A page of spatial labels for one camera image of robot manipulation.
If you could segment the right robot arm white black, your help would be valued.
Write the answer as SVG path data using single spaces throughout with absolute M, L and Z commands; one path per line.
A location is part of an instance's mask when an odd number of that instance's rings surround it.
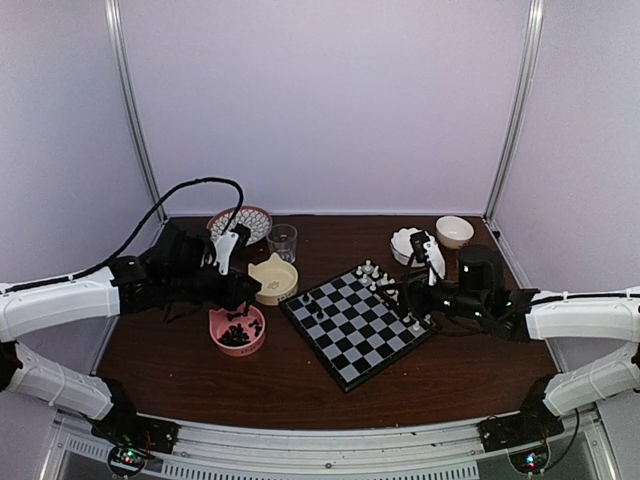
M 573 410 L 639 387 L 639 290 L 554 293 L 509 290 L 500 254 L 484 245 L 457 253 L 458 274 L 437 270 L 431 242 L 402 248 L 409 264 L 425 266 L 424 277 L 408 277 L 405 310 L 424 322 L 432 313 L 467 320 L 473 333 L 510 342 L 539 341 L 553 351 L 559 372 L 537 380 L 513 419 L 519 440 L 535 440 Z

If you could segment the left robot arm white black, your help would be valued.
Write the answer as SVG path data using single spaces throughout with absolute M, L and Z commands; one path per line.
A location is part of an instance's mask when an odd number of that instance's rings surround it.
M 250 236 L 238 225 L 214 240 L 167 225 L 140 256 L 115 255 L 101 266 L 58 278 L 1 287 L 1 388 L 39 398 L 104 424 L 123 444 L 137 442 L 144 424 L 123 387 L 46 359 L 19 337 L 86 319 L 111 319 L 176 303 L 212 302 L 248 309 L 261 289 L 232 267 Z

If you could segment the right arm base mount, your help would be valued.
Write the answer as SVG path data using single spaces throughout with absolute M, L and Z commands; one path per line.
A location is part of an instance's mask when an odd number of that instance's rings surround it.
M 521 445 L 542 442 L 564 432 L 559 418 L 546 414 L 518 412 L 491 416 L 477 424 L 485 452 L 511 449 Z

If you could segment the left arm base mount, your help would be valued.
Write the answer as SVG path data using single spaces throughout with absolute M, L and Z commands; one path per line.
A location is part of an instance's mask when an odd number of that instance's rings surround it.
M 171 454 L 179 425 L 172 421 L 141 416 L 135 411 L 111 411 L 102 420 L 88 418 L 94 436 L 115 446 L 143 452 Z

